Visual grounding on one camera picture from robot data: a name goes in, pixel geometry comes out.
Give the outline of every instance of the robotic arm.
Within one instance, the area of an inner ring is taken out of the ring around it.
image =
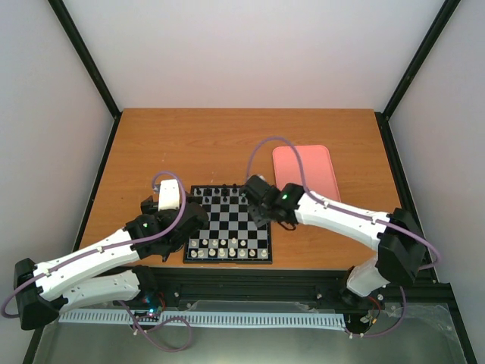
[[[421,235],[408,212],[396,209],[393,214],[388,214],[358,209],[315,192],[311,192],[312,198],[297,184],[287,184],[279,191],[256,175],[247,180],[241,193],[248,199],[249,214],[258,226],[269,221],[275,221],[287,230],[294,230],[297,224],[314,225],[351,237],[377,252],[373,258],[349,271],[346,289],[341,292],[345,303],[353,306],[359,297],[366,297],[388,283],[414,283],[425,247],[391,227],[377,224],[377,221],[392,222]]]
[[[148,267],[137,266],[119,275],[93,278],[119,265],[136,262],[156,254],[165,262],[197,230],[207,228],[205,210],[186,197],[178,224],[169,233],[145,243],[133,243],[160,233],[170,226],[180,208],[176,180],[164,180],[158,202],[150,196],[142,202],[142,214],[109,237],[62,258],[35,264],[24,259],[15,265],[14,287],[44,274],[17,296],[20,326],[30,330],[55,320],[59,313],[81,306],[111,300],[132,300],[143,295],[147,300],[157,293],[157,284]],[[54,270],[55,266],[65,266]]]

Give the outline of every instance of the purple cable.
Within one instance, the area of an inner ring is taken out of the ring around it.
[[[163,237],[167,233],[169,233],[179,223],[180,219],[182,218],[183,212],[185,211],[185,202],[186,202],[185,187],[183,186],[183,183],[179,179],[179,177],[176,176],[174,173],[169,172],[169,171],[161,171],[161,172],[158,172],[155,175],[155,177],[154,177],[154,179],[152,181],[152,185],[154,185],[154,183],[156,182],[157,178],[160,177],[163,174],[168,174],[169,176],[173,177],[174,179],[177,180],[177,183],[179,184],[180,195],[182,196],[182,202],[180,204],[180,211],[177,214],[177,217],[175,218],[175,220],[170,224],[169,227],[167,227],[165,230],[159,232],[158,234],[152,235],[150,237],[141,237],[141,238],[135,239],[135,240],[127,240],[127,241],[122,241],[120,243],[110,244],[110,245],[104,246],[104,249],[105,250],[118,248],[119,246],[125,246],[125,245],[131,245],[131,244],[140,244],[140,243],[146,243],[147,241],[156,240],[156,239],[158,239],[160,237]],[[87,252],[81,253],[78,256],[74,256],[72,258],[69,258],[69,259],[63,261],[62,263],[59,263],[59,264],[55,265],[54,267],[52,267],[51,269],[49,269],[49,271],[50,272],[58,271],[59,269],[65,267],[68,264],[71,264],[72,262],[75,262],[75,261],[77,261],[79,259],[82,259],[82,258],[84,258],[86,256],[90,256],[90,255],[96,254],[96,253],[99,253],[99,251],[97,249],[93,249],[93,250],[89,250]],[[19,317],[18,314],[13,314],[12,315],[10,313],[7,313],[6,309],[7,309],[8,303],[10,301],[12,301],[12,299],[15,296],[17,296],[17,294],[19,292],[21,292],[25,287],[29,286],[33,282],[38,281],[40,278],[43,278],[43,277],[45,277],[45,274],[44,273],[41,273],[40,275],[37,275],[37,276],[29,279],[28,281],[25,281],[20,286],[18,286],[17,288],[15,288],[14,292],[12,292],[5,299],[5,301],[3,302],[2,306],[0,307],[0,315],[2,315],[3,317],[5,317],[7,319],[15,319],[15,318]]]
[[[295,154],[296,161],[298,162],[298,167],[299,167],[299,170],[300,170],[300,177],[302,179],[303,190],[316,203],[318,203],[320,205],[323,205],[324,204],[323,201],[321,201],[319,198],[315,197],[313,195],[313,193],[311,193],[310,189],[308,188],[308,185],[306,184],[305,172],[303,170],[303,162],[302,162],[302,158],[301,158],[298,150],[296,149],[296,147],[288,139],[285,139],[282,136],[270,136],[270,137],[262,140],[261,142],[259,142],[259,144],[252,151],[251,156],[249,157],[248,167],[246,169],[246,179],[245,180],[248,180],[249,179],[249,172],[251,171],[252,161],[255,158],[256,152],[265,143],[270,142],[270,141],[273,141],[273,140],[279,140],[281,142],[284,142],[285,144],[287,144],[291,148],[291,150]],[[347,215],[351,215],[351,216],[353,216],[355,218],[362,218],[362,219],[367,220],[367,221],[372,221],[372,217],[371,216],[359,214],[358,212],[350,211],[350,210],[344,209],[344,208],[339,207],[339,206],[335,206],[335,205],[329,204],[327,207],[329,209],[332,209],[332,210],[335,210],[335,211],[338,211],[338,212],[342,212],[342,213],[347,214]],[[400,233],[403,233],[403,234],[409,236],[412,239],[415,239],[416,241],[418,241],[419,243],[423,244],[424,246],[426,246],[429,250],[431,250],[434,253],[434,255],[436,256],[436,258],[434,259],[434,261],[432,263],[430,263],[430,264],[422,265],[421,267],[419,267],[419,270],[432,268],[432,267],[434,267],[435,265],[437,265],[441,261],[441,254],[440,254],[440,252],[438,252],[438,250],[433,245],[431,245],[430,242],[428,242],[427,240],[425,240],[423,237],[420,237],[419,235],[417,235],[415,233],[412,233],[409,230],[406,230],[406,229],[404,229],[404,228],[402,228],[402,227],[400,227],[400,226],[398,226],[396,224],[393,224],[392,222],[387,222],[387,221],[383,221],[383,220],[379,220],[378,219],[378,220],[376,220],[376,223],[381,224],[381,225],[384,225],[384,226],[386,226],[388,228],[392,228],[392,229],[394,229],[396,231],[399,231]]]
[[[382,332],[379,332],[377,334],[364,334],[364,336],[362,337],[366,337],[368,339],[371,339],[371,338],[375,338],[375,337],[381,337],[381,336],[384,336],[385,334],[389,334],[390,332],[393,332],[394,330],[396,330],[401,324],[402,322],[404,321],[404,316],[406,315],[406,311],[408,310],[408,302],[406,301],[406,295],[405,295],[405,292],[404,292],[404,288],[402,287],[399,287],[399,289],[401,290],[401,295],[402,295],[402,313],[401,313],[401,317],[399,318],[399,320],[393,325],[391,326],[390,328],[382,331]],[[347,328],[345,328],[345,331],[347,334],[352,334],[349,330],[347,330]]]
[[[155,343],[153,341],[153,339],[150,336],[148,336],[147,332],[145,332],[145,330],[143,330],[142,326],[139,324],[139,322],[136,319],[135,315],[130,311],[130,307],[128,307],[126,305],[126,303],[123,302],[123,301],[118,301],[118,302],[128,312],[128,315],[130,315],[131,319],[133,320],[133,324],[136,326],[136,328],[138,329],[138,331],[145,337],[146,340],[148,340],[150,342],[150,344],[152,344],[157,349],[159,349],[161,351],[165,351],[167,353],[176,353],[178,351],[185,350],[192,343],[192,326],[190,326],[190,323],[187,320],[185,320],[183,317],[172,317],[172,318],[169,318],[168,320],[165,320],[165,321],[159,323],[158,325],[156,325],[155,327],[150,328],[149,330],[147,330],[147,332],[152,332],[152,331],[158,330],[162,326],[164,326],[167,323],[172,322],[172,321],[177,321],[178,320],[178,321],[183,322],[186,325],[186,327],[189,329],[189,338],[187,339],[187,342],[183,346],[178,347],[176,349],[170,349],[168,347],[163,347],[163,346],[160,346],[157,343]]]

